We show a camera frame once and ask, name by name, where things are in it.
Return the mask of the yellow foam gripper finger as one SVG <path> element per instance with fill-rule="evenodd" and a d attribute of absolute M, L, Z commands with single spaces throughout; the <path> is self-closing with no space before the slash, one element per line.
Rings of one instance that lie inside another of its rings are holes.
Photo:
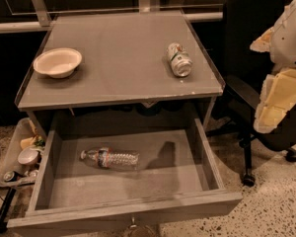
<path fill-rule="evenodd" d="M 295 105 L 296 69 L 286 68 L 276 75 L 267 75 L 255 113 L 255 131 L 270 133 Z"/>

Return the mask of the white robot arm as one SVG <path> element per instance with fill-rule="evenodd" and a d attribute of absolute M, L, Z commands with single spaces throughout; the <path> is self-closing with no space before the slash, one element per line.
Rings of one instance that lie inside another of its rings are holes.
<path fill-rule="evenodd" d="M 268 52 L 274 63 L 263 81 L 254 121 L 257 132 L 270 133 L 296 105 L 296 0 L 251 43 L 250 50 Z"/>

